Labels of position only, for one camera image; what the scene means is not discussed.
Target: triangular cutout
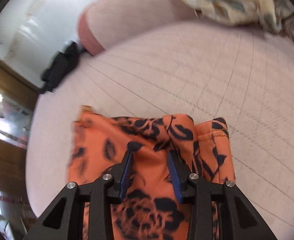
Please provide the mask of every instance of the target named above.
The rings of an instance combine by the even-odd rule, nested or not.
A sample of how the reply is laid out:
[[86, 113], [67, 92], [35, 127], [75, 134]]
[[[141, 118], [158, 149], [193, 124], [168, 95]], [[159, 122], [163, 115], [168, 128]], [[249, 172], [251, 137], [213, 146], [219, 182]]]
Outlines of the triangular cutout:
[[44, 227], [59, 229], [67, 198], [61, 198], [43, 222]]
[[240, 227], [245, 229], [256, 226], [258, 222], [244, 202], [239, 197], [235, 197], [234, 200]]

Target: multicolored garment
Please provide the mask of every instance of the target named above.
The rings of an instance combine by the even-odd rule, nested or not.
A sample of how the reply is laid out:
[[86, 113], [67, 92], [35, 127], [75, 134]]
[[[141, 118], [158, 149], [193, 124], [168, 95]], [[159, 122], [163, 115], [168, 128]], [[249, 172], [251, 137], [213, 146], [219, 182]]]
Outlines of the multicolored garment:
[[260, 23], [263, 29], [279, 33], [282, 20], [294, 12], [289, 0], [182, 0], [196, 10], [197, 15], [204, 15], [211, 20], [236, 26]]
[[[186, 114], [162, 118], [106, 118], [84, 107], [74, 123], [74, 150], [69, 181], [95, 181], [134, 152], [127, 197], [112, 205], [115, 240], [187, 238], [190, 205], [177, 203], [167, 168], [167, 153], [175, 150], [190, 170], [215, 183], [235, 181], [229, 135], [223, 118], [195, 125]], [[88, 237], [89, 205], [85, 206], [84, 239]], [[212, 203], [213, 239], [218, 236]]]

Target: blue gripper pad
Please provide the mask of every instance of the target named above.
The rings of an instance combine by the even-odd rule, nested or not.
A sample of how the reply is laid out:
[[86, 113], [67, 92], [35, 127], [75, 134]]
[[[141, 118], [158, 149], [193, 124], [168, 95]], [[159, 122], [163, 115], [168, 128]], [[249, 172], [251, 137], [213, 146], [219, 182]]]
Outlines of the blue gripper pad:
[[167, 155], [167, 166], [169, 170], [170, 179], [173, 184], [175, 197], [179, 203], [182, 203], [183, 202], [182, 185], [180, 183], [180, 179], [178, 176], [176, 166], [174, 164], [174, 160], [170, 153], [168, 153]]
[[133, 164], [134, 164], [133, 153], [130, 152], [127, 159], [127, 163], [124, 168], [123, 175], [120, 180], [119, 198], [121, 201], [126, 197], [126, 194], [127, 194], [127, 189], [128, 189], [129, 181], [130, 181], [130, 175], [133, 171]]

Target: orange shorts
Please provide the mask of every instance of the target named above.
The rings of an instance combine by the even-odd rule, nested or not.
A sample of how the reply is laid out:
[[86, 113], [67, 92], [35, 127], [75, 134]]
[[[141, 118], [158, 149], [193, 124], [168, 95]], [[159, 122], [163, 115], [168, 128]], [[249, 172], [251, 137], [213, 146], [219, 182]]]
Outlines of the orange shorts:
[[[190, 205], [178, 204], [167, 168], [167, 153], [174, 149], [190, 170], [208, 181], [235, 181], [226, 121], [215, 118], [195, 125], [186, 114], [162, 118], [106, 118], [84, 106], [74, 123], [74, 149], [68, 180], [95, 181], [124, 153], [134, 149], [133, 172], [127, 197], [112, 205], [115, 240], [182, 240], [187, 238]], [[85, 205], [84, 239], [88, 237]], [[218, 237], [217, 211], [212, 203], [213, 239]]]

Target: black object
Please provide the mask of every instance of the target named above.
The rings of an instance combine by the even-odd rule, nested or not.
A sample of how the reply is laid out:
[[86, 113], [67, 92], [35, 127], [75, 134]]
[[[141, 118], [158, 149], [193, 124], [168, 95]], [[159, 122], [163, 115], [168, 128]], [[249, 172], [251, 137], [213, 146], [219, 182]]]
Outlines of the black object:
[[79, 62], [80, 51], [77, 43], [74, 41], [66, 48], [65, 53], [58, 52], [50, 68], [47, 68], [42, 74], [42, 81], [45, 85], [39, 90], [39, 94], [46, 91], [52, 92], [65, 76], [73, 71]]
[[[277, 240], [236, 185], [198, 178], [175, 151], [167, 161], [176, 197], [193, 205], [187, 240], [212, 240], [211, 201], [217, 203], [220, 240]], [[24, 240], [81, 240], [85, 202], [90, 202], [88, 239], [113, 240], [110, 204], [120, 204], [125, 197], [132, 165], [133, 153], [127, 151], [122, 162], [112, 166], [112, 176], [104, 174], [81, 186], [67, 184]]]

